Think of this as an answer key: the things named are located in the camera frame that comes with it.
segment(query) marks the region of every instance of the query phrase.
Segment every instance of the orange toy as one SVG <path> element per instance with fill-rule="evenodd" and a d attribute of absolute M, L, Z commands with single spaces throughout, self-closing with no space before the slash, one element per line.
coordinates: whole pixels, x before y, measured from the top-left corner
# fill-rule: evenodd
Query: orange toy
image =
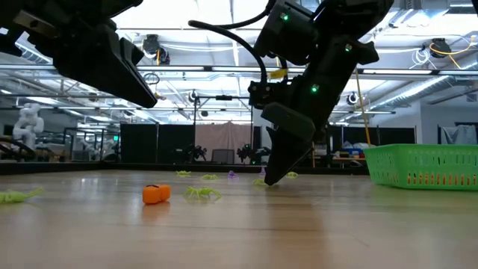
<path fill-rule="evenodd" d="M 147 185 L 143 189 L 143 202 L 147 205 L 166 202 L 170 197 L 171 186 L 169 185 Z"/>

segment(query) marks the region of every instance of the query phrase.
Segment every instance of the white humanoid robot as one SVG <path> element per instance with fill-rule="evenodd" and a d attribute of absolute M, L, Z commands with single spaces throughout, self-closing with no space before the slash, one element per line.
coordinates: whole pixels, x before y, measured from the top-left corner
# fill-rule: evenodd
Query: white humanoid robot
<path fill-rule="evenodd" d="M 38 117 L 39 111 L 40 105 L 25 104 L 25 107 L 20 109 L 20 118 L 13 127 L 13 139 L 32 150 L 35 150 L 37 134 L 43 132 L 44 127 L 43 119 Z M 12 144 L 11 149 L 18 151 L 19 147 Z"/>
<path fill-rule="evenodd" d="M 95 158 L 99 155 L 99 150 L 95 149 L 95 147 L 89 144 L 84 138 L 80 139 L 79 142 L 84 146 L 84 150 L 90 153 L 90 158 Z"/>

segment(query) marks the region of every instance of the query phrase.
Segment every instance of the green toy lizard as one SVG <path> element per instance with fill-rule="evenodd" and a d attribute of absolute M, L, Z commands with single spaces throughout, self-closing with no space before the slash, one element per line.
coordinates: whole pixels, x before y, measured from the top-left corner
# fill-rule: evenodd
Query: green toy lizard
<path fill-rule="evenodd" d="M 197 199 L 201 199 L 201 198 L 204 198 L 204 196 L 210 197 L 211 193 L 216 194 L 217 197 L 222 196 L 219 191 L 216 191 L 215 189 L 210 187 L 204 187 L 204 188 L 187 187 L 187 190 L 184 193 L 184 195 L 189 194 L 188 199 L 190 199 L 193 195 L 196 195 Z"/>
<path fill-rule="evenodd" d="M 289 172 L 287 173 L 287 175 L 285 175 L 285 177 L 287 177 L 288 179 L 296 179 L 298 176 L 299 174 L 295 172 Z"/>
<path fill-rule="evenodd" d="M 259 186 L 265 186 L 267 185 L 265 182 L 264 182 L 264 179 L 256 179 L 252 182 L 254 185 L 259 185 Z"/>
<path fill-rule="evenodd" d="M 188 177 L 191 176 L 191 172 L 187 171 L 176 171 L 176 175 L 180 177 Z"/>
<path fill-rule="evenodd" d="M 26 199 L 41 194 L 42 192 L 42 188 L 38 188 L 28 194 L 24 194 L 19 191 L 7 190 L 6 192 L 0 192 L 0 203 L 24 202 Z"/>
<path fill-rule="evenodd" d="M 216 175 L 204 175 L 204 176 L 202 176 L 201 179 L 202 180 L 217 180 L 217 176 Z"/>

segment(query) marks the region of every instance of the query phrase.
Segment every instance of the ductwork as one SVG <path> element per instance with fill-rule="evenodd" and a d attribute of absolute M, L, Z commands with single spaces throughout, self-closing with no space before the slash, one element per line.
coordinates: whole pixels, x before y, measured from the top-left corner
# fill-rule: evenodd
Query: ductwork
<path fill-rule="evenodd" d="M 478 67 L 478 53 L 473 54 L 466 59 L 459 62 L 459 65 L 463 70 L 477 69 Z M 452 69 L 454 65 L 448 66 L 444 69 Z M 437 93 L 442 90 L 446 90 L 450 87 L 457 85 L 459 81 L 454 75 L 442 75 L 436 78 L 430 78 L 426 81 L 412 82 L 405 87 L 395 90 L 382 98 L 370 103 L 369 110 L 379 110 L 385 107 L 397 107 L 404 104 L 409 104 L 413 101 L 419 100 L 425 96 Z M 348 120 L 356 117 L 357 115 L 350 115 L 344 119 Z"/>

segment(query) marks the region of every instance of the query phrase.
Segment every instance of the fluorescent light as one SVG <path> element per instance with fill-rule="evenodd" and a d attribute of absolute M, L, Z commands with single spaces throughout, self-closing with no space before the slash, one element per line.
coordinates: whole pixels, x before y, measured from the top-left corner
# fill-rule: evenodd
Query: fluorescent light
<path fill-rule="evenodd" d="M 103 116 L 90 116 L 90 118 L 98 121 L 112 121 L 109 117 L 103 117 Z"/>
<path fill-rule="evenodd" d="M 259 67 L 212 67 L 213 71 L 218 72 L 260 72 Z M 267 67 L 267 72 L 279 70 L 278 67 Z"/>
<path fill-rule="evenodd" d="M 408 70 L 408 69 L 364 69 L 364 74 L 380 75 L 429 75 L 432 70 Z"/>
<path fill-rule="evenodd" d="M 450 4 L 450 7 L 473 7 L 473 4 Z"/>
<path fill-rule="evenodd" d="M 42 102 L 43 104 L 49 104 L 49 105 L 56 105 L 58 101 L 55 101 L 51 98 L 46 98 L 46 97 L 27 97 L 27 99 L 36 101 L 36 102 Z"/>
<path fill-rule="evenodd" d="M 72 111 L 72 110 L 70 110 L 70 109 L 65 109 L 65 111 L 67 111 L 68 113 L 71 113 L 71 114 L 73 114 L 73 115 L 83 117 L 83 114 L 78 113 L 78 112 L 76 112 L 76 111 Z"/>
<path fill-rule="evenodd" d="M 288 68 L 288 72 L 305 72 L 305 68 Z"/>
<path fill-rule="evenodd" d="M 440 71 L 440 75 L 478 75 L 478 71 L 473 71 L 473 70 Z"/>
<path fill-rule="evenodd" d="M 77 110 L 94 110 L 95 108 L 87 107 L 58 107 L 59 109 L 77 109 Z"/>
<path fill-rule="evenodd" d="M 393 111 L 365 111 L 366 114 L 393 114 Z M 332 114 L 361 114 L 361 111 L 332 111 Z"/>
<path fill-rule="evenodd" d="M 348 114 L 349 111 L 332 111 L 332 114 Z"/>
<path fill-rule="evenodd" d="M 175 67 L 175 66 L 153 66 L 137 67 L 138 71 L 204 71 L 204 67 Z"/>

